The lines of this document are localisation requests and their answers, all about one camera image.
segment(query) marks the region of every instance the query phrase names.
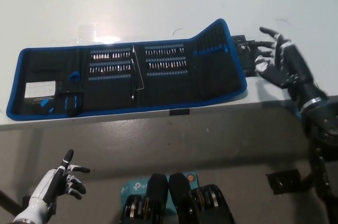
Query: table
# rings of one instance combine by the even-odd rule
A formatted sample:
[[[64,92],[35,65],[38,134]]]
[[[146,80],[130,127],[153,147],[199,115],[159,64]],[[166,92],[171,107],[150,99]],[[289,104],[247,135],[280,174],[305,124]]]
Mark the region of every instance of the table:
[[[283,32],[298,45],[318,85],[329,96],[338,96],[338,0],[1,0],[1,4],[0,130],[168,116],[168,110],[160,110],[16,122],[5,110],[23,48],[189,38],[218,18],[227,21],[232,35],[245,34],[248,39],[268,39],[259,32],[260,26]],[[193,108],[190,114],[284,105],[289,99],[262,79],[247,81],[248,91],[236,100]]]

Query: white robotic hand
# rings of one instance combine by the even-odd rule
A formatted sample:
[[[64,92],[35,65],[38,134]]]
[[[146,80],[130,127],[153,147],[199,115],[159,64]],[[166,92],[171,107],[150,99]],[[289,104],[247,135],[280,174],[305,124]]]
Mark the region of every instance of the white robotic hand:
[[[90,169],[77,165],[69,165],[74,151],[69,150],[57,169],[49,170],[34,190],[28,207],[13,222],[45,224],[49,221],[56,208],[56,199],[68,194],[80,200],[86,188],[81,181],[71,174],[73,171],[89,173]]]

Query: blue box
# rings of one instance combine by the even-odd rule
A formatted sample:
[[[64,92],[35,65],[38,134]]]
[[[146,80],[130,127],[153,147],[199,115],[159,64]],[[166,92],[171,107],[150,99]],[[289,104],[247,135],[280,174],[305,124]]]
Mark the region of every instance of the blue box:
[[[191,189],[199,187],[199,181],[197,174],[195,172],[183,173],[190,183]],[[121,209],[123,207],[129,195],[138,194],[145,195],[147,191],[147,183],[150,178],[135,179],[129,181],[125,186],[121,188]],[[171,199],[170,191],[168,192],[168,200],[166,205],[166,215],[177,215],[176,208],[174,206],[173,200]]]

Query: gray floor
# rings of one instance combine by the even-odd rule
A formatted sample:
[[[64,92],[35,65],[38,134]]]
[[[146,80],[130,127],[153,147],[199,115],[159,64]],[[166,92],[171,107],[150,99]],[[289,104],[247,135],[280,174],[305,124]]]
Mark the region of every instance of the gray floor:
[[[326,223],[313,191],[275,196],[269,188],[267,173],[308,172],[306,139],[282,109],[1,132],[0,188],[20,201],[69,148],[73,163],[92,168],[81,176],[88,192],[79,202],[60,197],[51,224],[117,223],[128,179],[176,171],[217,184],[237,224]],[[0,223],[11,219],[0,209]]]

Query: tool kit case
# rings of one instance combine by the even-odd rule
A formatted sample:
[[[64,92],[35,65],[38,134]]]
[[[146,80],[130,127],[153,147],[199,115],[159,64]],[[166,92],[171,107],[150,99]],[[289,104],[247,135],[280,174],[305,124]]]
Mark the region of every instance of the tool kit case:
[[[237,51],[222,19],[184,40],[27,48],[7,116],[58,119],[217,104],[246,90]]]

